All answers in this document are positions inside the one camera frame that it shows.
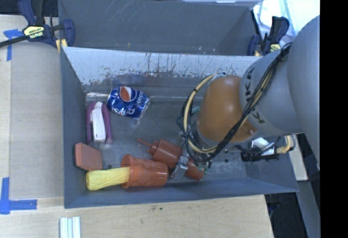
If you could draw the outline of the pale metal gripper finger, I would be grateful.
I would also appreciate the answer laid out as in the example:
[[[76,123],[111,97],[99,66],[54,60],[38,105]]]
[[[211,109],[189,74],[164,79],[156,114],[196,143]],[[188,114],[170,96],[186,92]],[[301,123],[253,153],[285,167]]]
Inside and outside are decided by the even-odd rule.
[[[171,180],[181,180],[188,170],[189,158],[180,156],[175,167],[170,173]]]

